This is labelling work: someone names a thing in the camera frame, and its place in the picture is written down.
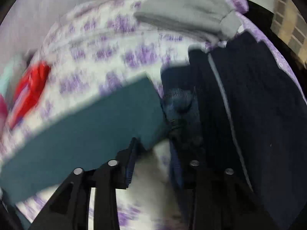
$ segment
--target folded teal cloth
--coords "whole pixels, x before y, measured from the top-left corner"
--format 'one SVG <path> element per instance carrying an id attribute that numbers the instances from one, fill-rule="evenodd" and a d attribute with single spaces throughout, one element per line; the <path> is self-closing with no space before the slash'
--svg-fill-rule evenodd
<path id="1" fill-rule="evenodd" d="M 2 168 L 11 204 L 60 184 L 76 167 L 91 170 L 115 158 L 132 137 L 146 150 L 166 135 L 160 97 L 148 78 L 123 87 L 31 139 Z"/>

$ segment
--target bed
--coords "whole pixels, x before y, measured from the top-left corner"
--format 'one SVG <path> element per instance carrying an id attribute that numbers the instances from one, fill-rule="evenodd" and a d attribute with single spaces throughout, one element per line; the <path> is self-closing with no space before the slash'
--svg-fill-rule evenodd
<path id="1" fill-rule="evenodd" d="M 76 6 L 55 22 L 31 60 L 31 65 L 41 59 L 51 65 L 49 79 L 35 110 L 13 131 L 5 128 L 0 144 L 1 163 L 13 158 L 29 138 L 52 123 L 144 73 L 162 96 L 162 69 L 188 61 L 190 45 L 197 44 L 205 51 L 214 47 L 208 42 L 136 21 L 133 13 L 143 1 L 92 0 Z M 242 22 L 238 33 L 249 30 L 258 41 L 264 41 L 279 68 L 291 77 L 304 97 L 285 58 L 242 15 L 248 10 L 246 0 L 226 1 L 236 8 Z M 169 142 L 165 140 L 137 162 L 129 189 L 116 192 L 121 229 L 185 229 L 168 179 L 169 161 Z M 32 222 L 56 188 L 46 188 L 18 203 L 17 209 Z M 93 229 L 93 197 L 89 229 Z"/>

